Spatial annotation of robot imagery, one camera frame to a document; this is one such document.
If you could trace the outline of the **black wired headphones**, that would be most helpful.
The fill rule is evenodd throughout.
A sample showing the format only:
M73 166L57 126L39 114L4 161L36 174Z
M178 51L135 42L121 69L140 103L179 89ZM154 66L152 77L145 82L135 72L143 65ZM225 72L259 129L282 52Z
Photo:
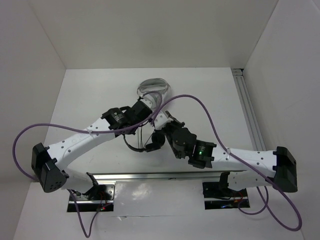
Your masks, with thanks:
M141 142L141 145L139 145L138 147L134 147L134 146L130 145L126 140L126 135L125 134L122 135L124 143L133 152L137 152L137 153L153 152L153 151L161 149L161 147L166 142L166 137L162 133L162 131L154 129L152 134L149 136L148 140L143 145L142 130L145 125L146 125L146 123L139 126L140 127L140 138L138 138L138 140Z

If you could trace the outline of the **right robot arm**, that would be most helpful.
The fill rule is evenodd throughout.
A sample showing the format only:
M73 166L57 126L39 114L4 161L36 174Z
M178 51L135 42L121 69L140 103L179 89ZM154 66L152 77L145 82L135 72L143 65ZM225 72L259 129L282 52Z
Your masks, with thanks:
M218 190L223 196L272 184L285 193L298 190L297 161L286 147L268 151L224 149L220 144L198 140L177 120L155 120L154 126L164 134L177 159L188 158L188 164L195 168L221 173Z

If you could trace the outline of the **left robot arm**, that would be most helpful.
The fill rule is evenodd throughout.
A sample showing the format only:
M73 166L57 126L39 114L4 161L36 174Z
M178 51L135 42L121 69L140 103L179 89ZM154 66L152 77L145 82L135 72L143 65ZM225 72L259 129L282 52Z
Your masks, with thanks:
M104 142L121 134L134 134L157 107L158 104L142 98L131 107L109 109L83 133L49 146L36 144L32 149L31 167L43 191L52 193L58 189L70 189L80 192L88 200L97 197L99 187L93 174L82 174L68 166Z

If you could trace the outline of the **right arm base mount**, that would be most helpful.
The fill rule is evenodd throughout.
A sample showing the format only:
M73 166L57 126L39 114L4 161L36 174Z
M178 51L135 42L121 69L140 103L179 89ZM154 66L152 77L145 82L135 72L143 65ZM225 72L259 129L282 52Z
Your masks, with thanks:
M206 210L249 208L250 202L246 189L231 190L220 185L220 172L201 172L202 194Z

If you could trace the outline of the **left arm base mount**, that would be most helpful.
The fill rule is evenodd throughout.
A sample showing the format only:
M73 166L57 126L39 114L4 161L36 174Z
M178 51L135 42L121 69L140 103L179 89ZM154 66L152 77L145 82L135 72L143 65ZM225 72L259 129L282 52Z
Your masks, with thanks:
M68 212L112 212L116 190L115 181L98 182L92 173L87 172L85 179L77 179L71 184Z

